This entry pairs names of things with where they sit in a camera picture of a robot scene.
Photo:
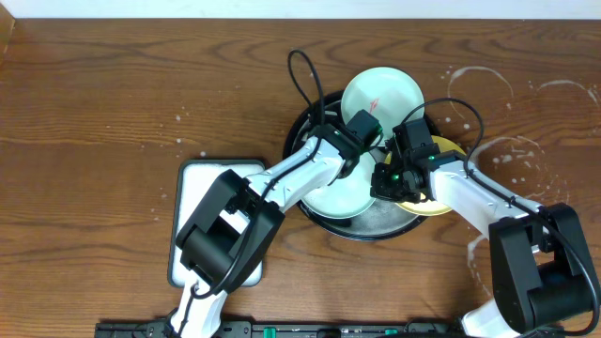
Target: black cable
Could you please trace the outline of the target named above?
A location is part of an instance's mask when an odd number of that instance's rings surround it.
[[[181,337],[181,333],[183,333],[186,324],[188,324],[188,316],[190,315],[190,308],[192,307],[192,302],[194,300],[196,284],[190,287],[190,297],[188,298],[188,302],[186,303],[186,310],[184,311],[184,317],[181,319],[181,325],[179,326],[179,332],[176,333],[177,337]]]
[[[305,100],[305,102],[307,102],[307,105],[309,106],[309,108],[312,108],[313,103],[311,102],[311,100],[309,100],[309,97],[307,97],[307,95],[301,89],[301,86],[299,85],[297,78],[294,76],[294,70],[292,70],[292,56],[294,56],[294,54],[300,54],[304,58],[304,60],[307,62],[307,64],[309,64],[309,68],[311,69],[311,71],[315,70],[315,67],[313,67],[313,63],[309,59],[309,56],[307,56],[307,54],[305,54],[303,51],[295,49],[295,50],[290,51],[290,53],[288,53],[287,64],[288,64],[288,74],[290,74],[290,79],[292,79],[292,83],[294,84],[295,87],[297,87],[297,90],[299,91],[300,95]]]
[[[428,105],[434,104],[434,103],[445,102],[445,101],[456,102],[456,103],[459,103],[459,104],[465,106],[466,108],[470,109],[471,112],[474,114],[474,116],[476,116],[476,118],[478,119],[478,123],[480,124],[480,132],[478,133],[476,142],[474,143],[473,148],[468,152],[468,156],[466,156],[465,160],[463,161],[463,170],[466,172],[468,177],[473,179],[481,187],[483,187],[486,190],[497,195],[500,199],[505,201],[509,206],[515,206],[518,209],[528,213],[528,215],[532,216],[533,218],[537,219],[540,222],[540,224],[542,224],[546,228],[546,230],[549,232],[549,234],[551,234],[551,236],[553,236],[555,239],[557,239],[560,242],[560,244],[567,251],[567,253],[570,254],[574,258],[574,260],[578,264],[578,267],[582,271],[582,275],[584,276],[584,279],[586,280],[587,285],[589,286],[589,289],[591,290],[591,294],[593,296],[593,318],[591,319],[591,322],[589,323],[589,325],[582,330],[569,331],[569,330],[557,329],[557,330],[555,330],[555,332],[557,332],[558,334],[566,335],[566,336],[583,336],[583,335],[587,335],[587,334],[593,332],[593,330],[596,328],[596,326],[599,322],[599,298],[597,297],[596,288],[594,287],[593,279],[591,278],[592,273],[584,266],[583,260],[576,253],[576,251],[574,250],[574,247],[572,247],[572,244],[570,244],[569,240],[567,240],[567,238],[564,235],[562,235],[559,231],[557,231],[554,227],[549,226],[547,224],[547,220],[543,219],[543,217],[541,217],[539,214],[530,210],[529,208],[525,207],[524,205],[518,203],[516,201],[516,196],[506,196],[502,192],[497,191],[493,187],[491,187],[488,184],[486,184],[485,182],[483,182],[480,178],[478,178],[474,174],[473,170],[468,168],[468,163],[470,162],[471,154],[473,154],[473,152],[476,150],[476,147],[478,147],[478,145],[480,145],[480,142],[482,141],[482,139],[485,135],[485,123],[484,123],[482,117],[480,116],[480,114],[478,113],[478,111],[474,107],[472,107],[469,103],[467,103],[463,100],[454,99],[454,98],[440,98],[440,99],[435,99],[435,100],[431,100],[431,101],[420,104],[415,109],[413,109],[403,119],[403,122],[401,122],[401,124],[404,124],[405,122],[407,122],[407,120],[413,114],[415,114],[415,112],[424,108],[425,106],[428,106]]]

